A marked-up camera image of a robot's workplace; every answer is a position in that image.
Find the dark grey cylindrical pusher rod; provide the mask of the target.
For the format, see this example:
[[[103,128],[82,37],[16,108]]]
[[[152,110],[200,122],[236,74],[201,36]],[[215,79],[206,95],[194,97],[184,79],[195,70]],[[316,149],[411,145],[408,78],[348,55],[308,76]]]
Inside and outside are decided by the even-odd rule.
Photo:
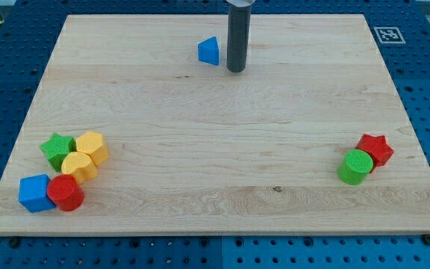
[[[227,68],[242,72],[246,68],[251,2],[228,3]]]

